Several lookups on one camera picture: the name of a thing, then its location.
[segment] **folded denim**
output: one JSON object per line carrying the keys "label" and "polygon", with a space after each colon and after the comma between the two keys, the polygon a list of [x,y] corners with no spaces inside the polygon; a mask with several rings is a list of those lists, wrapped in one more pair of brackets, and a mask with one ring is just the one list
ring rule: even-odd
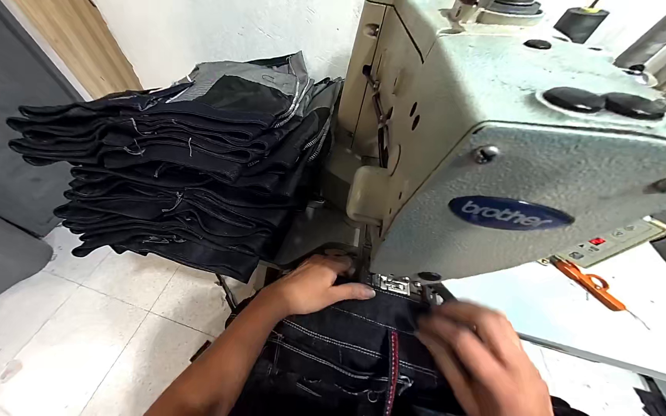
{"label": "folded denim", "polygon": [[248,283],[259,261],[258,256],[212,249],[192,241],[150,243],[138,237],[110,246],[118,254],[127,250],[143,255],[153,253],[193,269],[219,273],[244,283]]}
{"label": "folded denim", "polygon": [[156,91],[116,92],[94,101],[76,102],[65,105],[44,107],[20,106],[19,112],[31,120],[42,123],[52,123],[59,121],[61,118],[69,118],[69,111],[79,111],[79,109],[92,111],[98,114],[104,114],[105,111],[120,109],[143,111],[161,100],[170,99],[172,96],[187,90],[192,84],[192,82],[184,82]]}
{"label": "folded denim", "polygon": [[54,210],[74,255],[108,245],[247,280],[305,206],[341,84],[314,84],[301,53],[200,64],[161,91],[22,107],[10,148],[74,165]]}

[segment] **hand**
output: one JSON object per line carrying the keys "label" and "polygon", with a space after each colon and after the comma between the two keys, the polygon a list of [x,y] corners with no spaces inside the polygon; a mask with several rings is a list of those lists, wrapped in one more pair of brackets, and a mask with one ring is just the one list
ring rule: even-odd
{"label": "hand", "polygon": [[313,255],[293,272],[262,290],[284,303],[287,315],[305,315],[346,299],[371,299],[376,292],[363,283],[333,286],[351,268],[348,257]]}
{"label": "hand", "polygon": [[469,416],[553,415],[546,383],[504,315],[452,301],[419,324],[418,339]]}

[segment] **dark denim fabric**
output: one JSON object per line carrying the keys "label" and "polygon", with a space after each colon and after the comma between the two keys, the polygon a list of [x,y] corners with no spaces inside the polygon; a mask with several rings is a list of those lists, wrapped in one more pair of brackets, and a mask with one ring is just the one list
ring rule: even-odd
{"label": "dark denim fabric", "polygon": [[10,148],[74,165],[54,211],[81,234],[74,255],[108,245],[246,281],[315,190],[341,84],[314,84],[301,53],[199,64],[164,90],[21,107]]}
{"label": "dark denim fabric", "polygon": [[[386,414],[396,333],[399,371],[391,415],[464,415],[428,349],[414,336],[418,317],[431,306],[375,290],[370,300],[346,300],[280,322],[230,414]],[[233,311],[226,326],[251,300]],[[561,399],[551,401],[557,416],[585,415]]]}

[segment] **brother logo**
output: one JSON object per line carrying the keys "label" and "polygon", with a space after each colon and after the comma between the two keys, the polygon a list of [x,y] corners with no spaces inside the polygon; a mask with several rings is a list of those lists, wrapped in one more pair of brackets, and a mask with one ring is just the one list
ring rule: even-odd
{"label": "brother logo", "polygon": [[509,198],[464,196],[452,199],[449,208],[464,221],[500,230],[547,230],[574,222],[554,208]]}

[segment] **thread spool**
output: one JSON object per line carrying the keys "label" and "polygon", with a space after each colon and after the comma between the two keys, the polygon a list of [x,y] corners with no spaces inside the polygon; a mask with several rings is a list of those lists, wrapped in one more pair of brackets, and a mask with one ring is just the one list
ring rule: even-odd
{"label": "thread spool", "polygon": [[576,44],[587,42],[610,13],[594,7],[572,7],[560,18],[554,29]]}
{"label": "thread spool", "polygon": [[647,33],[625,50],[615,65],[629,68],[631,65],[646,64],[652,56],[666,46],[666,16],[655,24]]}

